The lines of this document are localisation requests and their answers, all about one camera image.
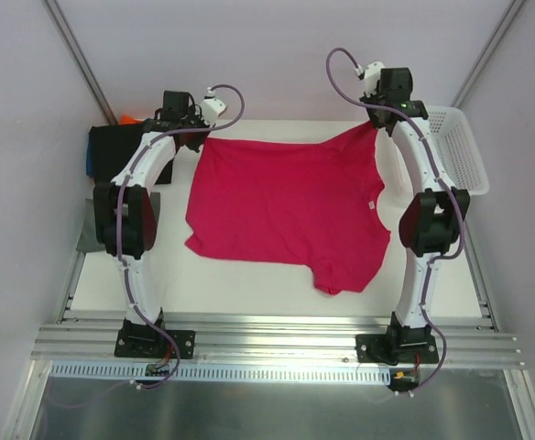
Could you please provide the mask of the pink t shirt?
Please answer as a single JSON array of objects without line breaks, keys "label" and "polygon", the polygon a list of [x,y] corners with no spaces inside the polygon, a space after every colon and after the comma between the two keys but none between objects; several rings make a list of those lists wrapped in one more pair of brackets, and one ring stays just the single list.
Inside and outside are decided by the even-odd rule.
[{"label": "pink t shirt", "polygon": [[370,123],[319,143],[208,139],[186,247],[211,259],[305,266],[329,295],[363,291],[391,238],[377,213],[385,184],[376,140]]}]

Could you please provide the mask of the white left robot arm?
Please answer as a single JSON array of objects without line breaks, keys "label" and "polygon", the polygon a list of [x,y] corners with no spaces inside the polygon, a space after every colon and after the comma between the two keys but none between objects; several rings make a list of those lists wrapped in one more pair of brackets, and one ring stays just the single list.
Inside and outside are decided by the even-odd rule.
[{"label": "white left robot arm", "polygon": [[204,116],[180,116],[90,131],[92,161],[111,168],[93,178],[93,216],[96,241],[115,258],[123,283],[126,316],[119,335],[147,356],[167,344],[147,256],[158,232],[150,194],[180,148],[197,150],[214,126]]}]

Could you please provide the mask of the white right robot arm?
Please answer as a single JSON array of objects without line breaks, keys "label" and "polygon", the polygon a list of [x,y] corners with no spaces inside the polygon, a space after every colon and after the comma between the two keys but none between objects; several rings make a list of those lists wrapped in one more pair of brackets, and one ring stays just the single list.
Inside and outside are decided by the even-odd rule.
[{"label": "white right robot arm", "polygon": [[455,187],[440,165],[422,102],[381,104],[365,97],[362,101],[372,124],[386,129],[398,147],[413,190],[399,220],[399,240],[407,251],[402,292],[386,333],[366,349],[374,360],[395,366],[423,358],[434,345],[433,289],[441,262],[456,259],[463,251],[470,196]]}]

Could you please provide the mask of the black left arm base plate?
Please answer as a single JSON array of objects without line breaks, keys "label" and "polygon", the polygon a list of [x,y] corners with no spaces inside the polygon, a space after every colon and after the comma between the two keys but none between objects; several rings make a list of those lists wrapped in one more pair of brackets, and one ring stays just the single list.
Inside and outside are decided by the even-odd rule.
[{"label": "black left arm base plate", "polygon": [[163,358],[170,349],[170,356],[180,354],[181,359],[192,359],[195,348],[196,333],[192,330],[170,329],[166,334],[172,338],[175,348],[170,341],[159,332],[146,325],[124,327],[118,332],[115,343],[114,356],[116,358]]}]

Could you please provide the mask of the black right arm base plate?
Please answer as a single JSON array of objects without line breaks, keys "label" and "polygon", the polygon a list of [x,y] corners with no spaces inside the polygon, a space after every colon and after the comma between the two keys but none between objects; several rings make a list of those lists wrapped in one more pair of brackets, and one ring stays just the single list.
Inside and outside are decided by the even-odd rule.
[{"label": "black right arm base plate", "polygon": [[401,343],[387,334],[360,334],[355,336],[355,351],[359,363],[397,366],[401,363],[437,365],[439,362],[432,335],[420,341]]}]

